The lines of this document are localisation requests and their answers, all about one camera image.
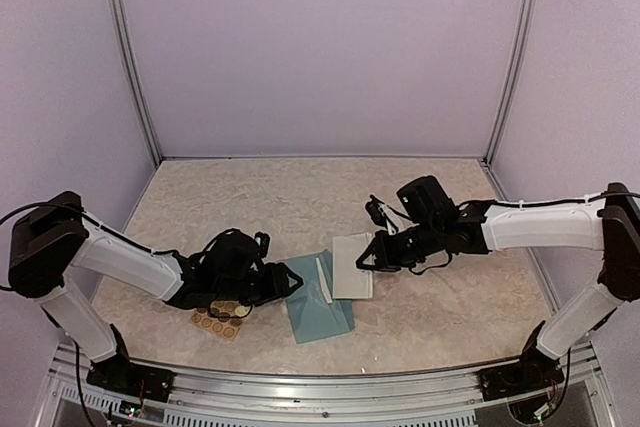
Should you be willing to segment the beige lined letter paper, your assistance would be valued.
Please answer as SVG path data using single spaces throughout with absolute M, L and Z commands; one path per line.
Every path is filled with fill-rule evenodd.
M 333 298 L 331 295 L 331 291 L 329 289 L 328 283 L 327 283 L 327 279 L 324 273 L 324 268 L 323 268 L 323 263 L 321 261 L 320 257 L 317 257 L 315 259 L 316 262 L 316 268 L 317 268 L 317 273 L 318 273 L 318 278 L 319 278 L 319 285 L 320 285 L 320 290 L 321 293 L 325 299 L 325 302 L 329 305 L 331 305 L 333 303 Z

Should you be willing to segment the teal blue envelope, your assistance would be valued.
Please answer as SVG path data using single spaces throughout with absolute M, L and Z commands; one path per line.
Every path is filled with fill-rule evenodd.
M 329 289 L 333 280 L 333 257 L 324 250 L 284 261 L 301 276 L 304 285 L 285 299 L 293 335 L 297 344 L 309 343 L 349 333 L 355 329 L 353 305 L 350 300 L 333 297 L 331 305 L 321 293 L 315 259 L 321 258 Z

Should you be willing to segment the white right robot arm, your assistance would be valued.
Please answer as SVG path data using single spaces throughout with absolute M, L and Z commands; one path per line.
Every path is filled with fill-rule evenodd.
M 425 261 L 444 252 L 488 255 L 519 248 L 578 248 L 599 251 L 602 268 L 592 284 L 543 322 L 524 358 L 513 366 L 511 380 L 523 391 L 535 389 L 586 333 L 602 324 L 619 306 L 639 298 L 638 194 L 611 183 L 596 194 L 540 202 L 468 200 L 454 203 L 438 179 L 422 176 L 398 190 L 411 226 L 390 232 L 392 221 L 383 202 L 366 205 L 380 226 L 357 258 L 362 271 L 427 271 Z

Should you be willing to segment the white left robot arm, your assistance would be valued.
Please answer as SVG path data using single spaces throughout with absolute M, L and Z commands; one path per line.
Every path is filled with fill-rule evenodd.
M 128 360 L 117 329 L 94 310 L 68 269 L 93 271 L 181 310 L 217 301 L 254 309 L 285 299 L 304 284 L 284 263 L 266 261 L 265 233 L 226 229 L 189 256 L 155 250 L 93 217 L 72 191 L 20 206 L 1 221 L 13 224 L 5 290 L 38 303 L 121 392 L 139 383 L 139 368 Z

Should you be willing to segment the round sticker seal sheet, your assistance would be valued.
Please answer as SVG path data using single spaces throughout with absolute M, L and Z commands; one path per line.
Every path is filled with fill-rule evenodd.
M 208 307 L 196 308 L 189 322 L 221 339 L 234 341 L 250 313 L 250 307 L 238 302 L 214 301 Z

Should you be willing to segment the aluminium front rail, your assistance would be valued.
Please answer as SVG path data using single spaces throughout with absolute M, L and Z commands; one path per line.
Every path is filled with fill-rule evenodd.
M 143 400 L 79 383 L 85 359 L 54 355 L 37 426 L 613 426 L 592 347 L 574 348 L 569 383 L 511 398 L 484 397 L 482 365 L 393 374 L 294 376 L 168 365 L 168 397 Z

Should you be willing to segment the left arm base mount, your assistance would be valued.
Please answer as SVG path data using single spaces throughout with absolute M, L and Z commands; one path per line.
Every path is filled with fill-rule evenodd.
M 171 393 L 175 373 L 168 369 L 134 363 L 118 329 L 111 324 L 115 355 L 101 362 L 91 362 L 86 381 L 89 385 L 132 397 L 140 401 L 166 403 Z

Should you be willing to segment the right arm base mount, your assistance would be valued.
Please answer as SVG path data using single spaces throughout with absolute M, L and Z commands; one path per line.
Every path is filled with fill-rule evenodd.
M 515 362 L 478 372 L 484 401 L 517 396 L 565 381 L 559 360 L 537 349 L 537 336 L 543 325 L 544 321 L 533 330 Z

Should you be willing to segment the right aluminium frame post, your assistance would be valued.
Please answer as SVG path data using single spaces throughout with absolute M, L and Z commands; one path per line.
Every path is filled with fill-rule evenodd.
M 484 165 L 491 170 L 506 132 L 509 114 L 512 109 L 518 81 L 526 55 L 531 23 L 534 17 L 536 0 L 521 0 L 517 16 L 516 30 L 507 65 L 506 78 L 501 90 L 498 110 L 491 129 L 487 148 L 483 157 Z

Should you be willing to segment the aluminium frame post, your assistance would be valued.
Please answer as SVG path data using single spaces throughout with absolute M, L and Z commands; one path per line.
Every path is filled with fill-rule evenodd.
M 484 165 L 491 170 L 506 132 L 509 114 L 512 109 L 518 81 L 526 55 L 531 23 L 534 17 L 536 0 L 521 0 L 517 16 L 516 30 L 507 65 L 506 78 L 501 90 L 498 110 L 491 129 L 487 148 L 483 157 Z
M 124 0 L 108 0 L 108 3 L 125 80 L 133 101 L 134 112 L 152 165 L 158 168 L 162 164 L 164 156 L 143 92 L 134 46 L 128 28 L 125 2 Z

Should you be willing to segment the left aluminium frame post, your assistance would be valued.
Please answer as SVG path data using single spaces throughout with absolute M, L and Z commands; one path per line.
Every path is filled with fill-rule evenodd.
M 152 165 L 158 168 L 162 164 L 164 156 L 143 92 L 134 46 L 128 28 L 125 2 L 124 0 L 108 0 L 108 3 L 125 80 L 133 101 L 134 112 Z

